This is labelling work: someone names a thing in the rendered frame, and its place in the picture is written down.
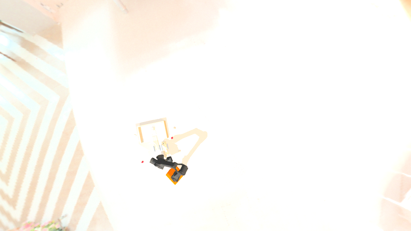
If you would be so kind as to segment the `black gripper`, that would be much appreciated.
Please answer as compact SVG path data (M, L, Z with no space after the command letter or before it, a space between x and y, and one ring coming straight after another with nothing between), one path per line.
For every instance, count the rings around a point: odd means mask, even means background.
M173 159L172 159L171 156L169 156L169 157L167 157L167 158L165 159L165 161L171 161L171 162L173 162Z

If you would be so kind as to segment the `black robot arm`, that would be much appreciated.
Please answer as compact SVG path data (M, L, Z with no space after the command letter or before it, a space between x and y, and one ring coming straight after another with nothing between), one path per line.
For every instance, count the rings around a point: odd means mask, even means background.
M157 159L157 160L156 160ZM171 179L175 182L179 181L180 176L184 176L188 170L188 167L182 163L177 163L177 162L171 162L171 161L165 161L163 154L156 156L156 159L151 158L150 163L153 164L154 166L158 167L159 169L162 169L164 167L170 167L176 170L176 167L178 165L182 165L179 171L175 171L173 175L171 176Z

